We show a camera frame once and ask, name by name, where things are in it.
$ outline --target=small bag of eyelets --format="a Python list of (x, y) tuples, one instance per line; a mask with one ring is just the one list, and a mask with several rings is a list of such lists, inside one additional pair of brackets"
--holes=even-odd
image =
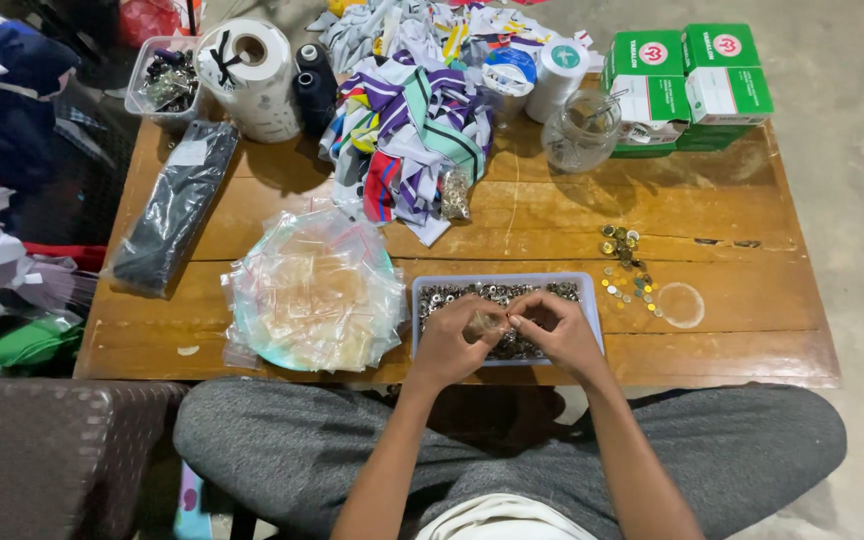
[(469, 187), (473, 184), (469, 171), (462, 167), (443, 165), (438, 170), (439, 213), (447, 219), (471, 219)]

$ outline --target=white roll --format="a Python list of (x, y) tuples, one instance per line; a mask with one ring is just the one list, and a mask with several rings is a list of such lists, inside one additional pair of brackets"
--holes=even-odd
[(579, 90), (592, 60), (581, 43), (558, 37), (545, 43), (538, 53), (535, 88), (529, 93), (525, 113), (541, 124)]
[[(222, 69), (212, 53), (218, 54), (220, 48), (229, 75), (224, 83), (220, 83)], [(235, 57), (242, 61), (229, 64)], [(223, 21), (198, 39), (195, 69), (198, 80), (249, 139), (281, 142), (300, 133), (292, 88), (298, 67), (288, 39), (272, 23), (248, 17)]]

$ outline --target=hand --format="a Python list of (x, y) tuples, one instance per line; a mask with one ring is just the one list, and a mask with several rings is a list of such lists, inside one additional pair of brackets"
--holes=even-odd
[[(501, 324), (497, 329), (475, 336), (478, 339), (469, 343), (463, 337), (463, 329), (476, 312), (496, 317)], [(412, 369), (402, 383), (402, 391), (407, 387), (420, 387), (438, 395), (445, 387), (459, 383), (482, 367), (486, 355), (508, 330), (505, 310), (498, 304), (474, 294), (451, 301), (425, 321), (425, 331), (418, 342)]]
[(536, 291), (512, 300), (507, 313), (512, 328), (583, 387), (610, 374), (593, 328), (577, 301)]

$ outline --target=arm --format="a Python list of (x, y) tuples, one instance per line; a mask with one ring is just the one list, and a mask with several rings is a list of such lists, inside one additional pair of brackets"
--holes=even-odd
[(332, 540), (395, 540), (399, 536), (420, 443), (436, 397), (478, 369), (505, 333), (503, 325), (468, 343), (462, 330), (477, 311), (505, 320), (495, 303), (466, 295), (426, 321), (398, 404), (355, 478), (332, 529)]
[(513, 301), (509, 313), (511, 325), (522, 336), (582, 385), (623, 536), (627, 540), (705, 538), (632, 415), (579, 304), (538, 292)]

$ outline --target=blue fabric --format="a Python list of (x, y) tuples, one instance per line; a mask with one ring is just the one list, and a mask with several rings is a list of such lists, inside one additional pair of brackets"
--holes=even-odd
[[(0, 65), (8, 83), (47, 96), (61, 89), (59, 78), (77, 68), (71, 49), (17, 21), (0, 24)], [(37, 191), (52, 180), (55, 166), (53, 104), (0, 89), (0, 185), (22, 192)]]

